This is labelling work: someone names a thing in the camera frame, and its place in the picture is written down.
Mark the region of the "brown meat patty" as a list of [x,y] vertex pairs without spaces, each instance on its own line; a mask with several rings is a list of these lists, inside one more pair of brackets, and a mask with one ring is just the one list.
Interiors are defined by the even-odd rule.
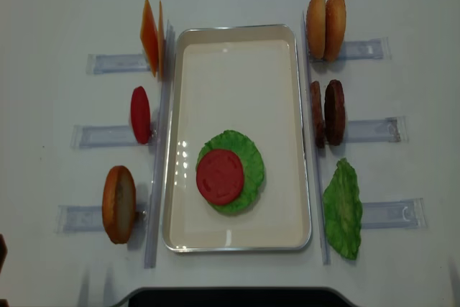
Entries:
[[325,134],[323,123],[323,112],[321,105],[321,89],[318,81],[310,84],[310,96],[313,116],[313,126],[315,132],[316,147],[323,149],[325,147]]

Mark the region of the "green lettuce leaf on tray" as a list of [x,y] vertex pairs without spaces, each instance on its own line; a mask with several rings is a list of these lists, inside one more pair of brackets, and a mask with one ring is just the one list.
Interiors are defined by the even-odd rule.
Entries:
[[244,187],[240,196],[223,206],[209,203],[222,214],[237,214],[249,208],[259,194],[259,188],[265,179],[265,165],[255,143],[241,132],[227,129],[213,137],[201,148],[195,170],[201,158],[213,149],[224,149],[234,152],[240,159],[244,171]]

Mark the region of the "upright red tomato slice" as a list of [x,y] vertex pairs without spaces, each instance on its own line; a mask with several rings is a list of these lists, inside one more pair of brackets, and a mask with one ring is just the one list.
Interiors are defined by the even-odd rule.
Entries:
[[130,117],[134,136],[138,143],[145,145],[151,137],[150,129],[150,104],[145,89],[139,86],[133,90]]

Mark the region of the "right orange cheese slice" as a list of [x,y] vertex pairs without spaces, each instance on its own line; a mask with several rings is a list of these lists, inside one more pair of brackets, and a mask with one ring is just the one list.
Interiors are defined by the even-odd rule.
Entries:
[[158,61],[159,61],[159,77],[164,78],[164,59],[165,59],[165,33],[162,14],[162,2],[159,1],[159,22],[158,22]]

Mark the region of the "orange cheese slice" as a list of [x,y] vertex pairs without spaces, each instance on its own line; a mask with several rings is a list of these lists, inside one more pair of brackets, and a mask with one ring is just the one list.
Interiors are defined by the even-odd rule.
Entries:
[[150,70],[152,71],[153,76],[156,76],[159,70],[157,27],[149,0],[144,1],[142,23],[139,36],[142,42],[144,53],[150,66]]
[[158,22],[158,61],[159,61],[159,77],[164,78],[164,59],[165,59],[165,33],[162,14],[162,2],[159,1],[159,22]]

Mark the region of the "bread bun slice left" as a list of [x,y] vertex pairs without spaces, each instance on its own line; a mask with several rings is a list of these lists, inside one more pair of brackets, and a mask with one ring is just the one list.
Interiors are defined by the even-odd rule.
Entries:
[[114,244],[129,241],[136,214],[136,187],[129,169],[110,169],[103,189],[102,219],[105,232]]

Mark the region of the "upright green lettuce leaf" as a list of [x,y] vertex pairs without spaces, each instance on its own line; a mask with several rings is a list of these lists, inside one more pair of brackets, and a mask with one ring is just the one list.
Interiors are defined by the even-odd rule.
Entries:
[[357,173],[346,158],[337,162],[324,191],[323,211],[328,243],[343,258],[355,260],[362,241],[363,206]]

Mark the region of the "clear pusher track cheese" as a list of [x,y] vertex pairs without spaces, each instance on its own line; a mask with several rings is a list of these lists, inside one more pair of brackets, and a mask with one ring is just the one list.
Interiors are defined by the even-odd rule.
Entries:
[[143,54],[89,54],[86,65],[86,73],[88,75],[147,71],[150,71],[150,66]]

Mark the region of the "clear pusher track patties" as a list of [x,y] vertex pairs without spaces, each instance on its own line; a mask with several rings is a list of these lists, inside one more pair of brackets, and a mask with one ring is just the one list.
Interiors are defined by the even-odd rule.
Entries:
[[407,142],[405,117],[348,121],[344,141],[347,143]]

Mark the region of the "clear pusher track lettuce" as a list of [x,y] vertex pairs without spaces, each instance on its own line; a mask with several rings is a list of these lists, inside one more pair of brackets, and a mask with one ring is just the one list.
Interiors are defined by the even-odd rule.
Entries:
[[363,203],[363,229],[426,228],[422,198]]

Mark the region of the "left top bun slice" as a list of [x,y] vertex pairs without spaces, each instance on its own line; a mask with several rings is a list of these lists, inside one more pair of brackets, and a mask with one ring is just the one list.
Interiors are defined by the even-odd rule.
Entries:
[[315,59],[322,59],[326,44],[326,0],[310,0],[306,14],[308,49]]

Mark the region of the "right top bun slice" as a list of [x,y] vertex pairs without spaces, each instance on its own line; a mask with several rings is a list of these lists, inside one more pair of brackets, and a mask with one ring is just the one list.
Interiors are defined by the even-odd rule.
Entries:
[[326,45],[323,58],[335,61],[340,53],[346,30],[346,5],[344,0],[326,2]]

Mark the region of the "black base bottom edge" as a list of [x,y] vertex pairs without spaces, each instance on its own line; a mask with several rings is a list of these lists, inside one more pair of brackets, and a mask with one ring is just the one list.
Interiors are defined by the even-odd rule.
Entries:
[[164,288],[147,289],[128,306],[352,306],[339,293],[323,288]]

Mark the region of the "clear pusher track right buns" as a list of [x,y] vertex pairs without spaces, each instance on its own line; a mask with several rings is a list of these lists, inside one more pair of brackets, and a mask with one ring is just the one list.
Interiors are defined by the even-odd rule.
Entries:
[[340,60],[384,60],[391,57],[388,37],[346,41],[339,53]]

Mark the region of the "brown object left edge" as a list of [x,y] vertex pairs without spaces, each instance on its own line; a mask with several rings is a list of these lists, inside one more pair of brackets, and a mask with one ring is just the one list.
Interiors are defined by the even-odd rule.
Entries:
[[3,235],[0,234],[0,270],[2,270],[7,253],[8,253],[8,250],[6,247],[6,242],[4,240]]

